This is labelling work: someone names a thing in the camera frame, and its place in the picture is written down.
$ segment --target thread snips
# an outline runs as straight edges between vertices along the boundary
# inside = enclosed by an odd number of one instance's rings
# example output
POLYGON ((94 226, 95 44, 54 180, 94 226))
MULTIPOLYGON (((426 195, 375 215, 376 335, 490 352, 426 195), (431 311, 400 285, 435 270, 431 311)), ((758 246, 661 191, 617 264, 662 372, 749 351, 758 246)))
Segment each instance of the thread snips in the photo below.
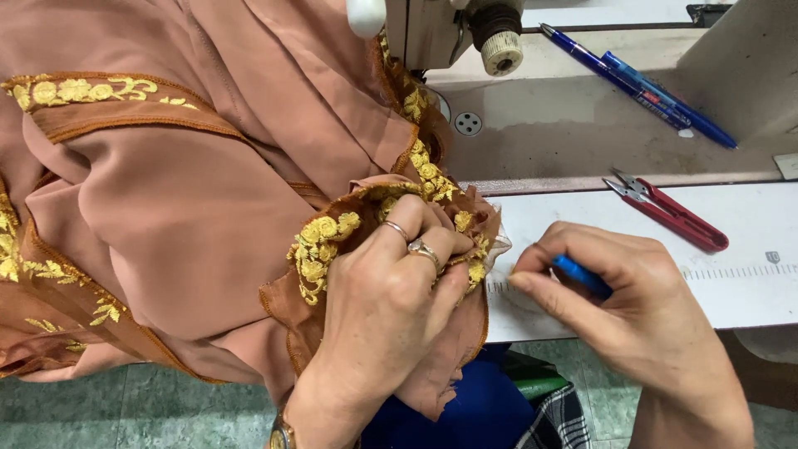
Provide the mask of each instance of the thread snips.
POLYGON ((615 168, 612 169, 612 172, 625 185, 608 179, 604 179, 604 182, 628 205, 706 252, 718 252, 728 248, 729 238, 723 232, 698 218, 673 198, 649 184, 648 181, 633 177, 615 168))

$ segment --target blue pen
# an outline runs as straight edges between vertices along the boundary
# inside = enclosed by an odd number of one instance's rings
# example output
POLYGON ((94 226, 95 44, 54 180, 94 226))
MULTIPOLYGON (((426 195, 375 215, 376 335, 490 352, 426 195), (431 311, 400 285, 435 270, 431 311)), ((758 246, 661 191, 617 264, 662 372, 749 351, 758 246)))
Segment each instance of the blue pen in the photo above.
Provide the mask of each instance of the blue pen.
POLYGON ((690 120, 685 114, 662 103, 655 93, 643 89, 637 83, 627 81, 618 71, 610 68, 607 64, 602 62, 598 56, 592 54, 588 49, 574 42, 565 34, 560 33, 545 23, 541 23, 540 28, 543 29, 543 32, 557 44, 558 47, 567 51, 577 61, 582 62, 589 69, 616 85, 623 92, 628 93, 636 102, 657 114, 662 120, 667 121, 674 128, 687 129, 690 127, 690 120))
POLYGON ((671 95, 662 86, 652 82, 645 75, 641 74, 632 67, 629 67, 628 64, 615 57, 615 55, 609 51, 601 57, 601 60, 609 67, 620 72, 621 76, 627 81, 639 84, 644 89, 650 90, 651 92, 657 94, 662 102, 666 103, 669 107, 685 114, 685 116, 690 119, 693 127, 703 133, 705 136, 727 148, 734 149, 737 147, 737 143, 734 141, 734 139, 732 139, 732 137, 727 133, 724 133, 723 129, 718 128, 707 117, 704 117, 695 109, 679 101, 678 98, 671 95))
POLYGON ((564 254, 554 256, 551 264, 563 270, 566 276, 587 287, 600 300, 606 300, 612 295, 612 288, 604 282, 599 275, 577 264, 564 254))

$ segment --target floor tile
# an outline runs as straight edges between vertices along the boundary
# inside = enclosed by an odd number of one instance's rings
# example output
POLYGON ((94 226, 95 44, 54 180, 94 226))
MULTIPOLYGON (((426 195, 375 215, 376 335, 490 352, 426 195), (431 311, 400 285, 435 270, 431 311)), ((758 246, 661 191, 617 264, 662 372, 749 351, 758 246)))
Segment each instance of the floor tile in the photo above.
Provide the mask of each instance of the floor tile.
POLYGON ((117 449, 262 448, 277 414, 266 389, 130 367, 117 449))
POLYGON ((641 388, 610 371, 586 344, 579 341, 578 346, 596 439, 631 437, 641 388))
POLYGON ((610 439, 607 440, 610 444, 610 449, 627 449, 629 447, 629 439, 610 439))
POLYGON ((0 449, 116 446, 127 367, 75 380, 0 380, 0 449))
POLYGON ((526 343, 514 343, 510 349, 521 352, 536 359, 546 360, 557 367, 557 372, 576 387, 579 402, 582 403, 587 430, 591 439, 596 440, 596 429, 587 395, 587 386, 579 358, 579 346, 576 339, 541 340, 526 343))
POLYGON ((757 449, 798 447, 798 413, 749 403, 757 449))

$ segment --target plaid fabric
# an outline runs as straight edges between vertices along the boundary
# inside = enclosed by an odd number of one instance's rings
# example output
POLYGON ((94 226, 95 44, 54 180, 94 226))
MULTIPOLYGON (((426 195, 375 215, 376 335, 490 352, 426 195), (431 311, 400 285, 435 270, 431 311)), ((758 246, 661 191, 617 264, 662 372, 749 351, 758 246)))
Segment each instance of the plaid fabric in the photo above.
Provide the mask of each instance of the plaid fabric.
POLYGON ((574 384, 552 392, 538 406, 537 414, 515 449, 592 448, 574 384))

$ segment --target silver ring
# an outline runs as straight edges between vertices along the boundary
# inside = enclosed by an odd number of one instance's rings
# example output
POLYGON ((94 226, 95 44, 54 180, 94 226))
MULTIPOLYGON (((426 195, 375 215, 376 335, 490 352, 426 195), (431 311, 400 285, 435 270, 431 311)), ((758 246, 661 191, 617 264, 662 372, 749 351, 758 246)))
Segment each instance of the silver ring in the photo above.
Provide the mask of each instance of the silver ring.
POLYGON ((396 223, 394 223, 392 221, 388 221, 388 220, 383 221, 382 224, 388 225, 391 228, 396 229, 397 232, 399 232, 401 234, 402 238, 405 239, 405 241, 410 240, 410 237, 407 236, 407 232, 405 232, 405 230, 402 229, 398 224, 396 224, 396 223))
POLYGON ((416 240, 410 242, 407 245, 407 250, 410 254, 414 256, 424 256, 430 259, 435 264, 435 270, 438 270, 438 266, 440 266, 440 262, 438 261, 438 255, 430 248, 421 237, 418 237, 416 240))

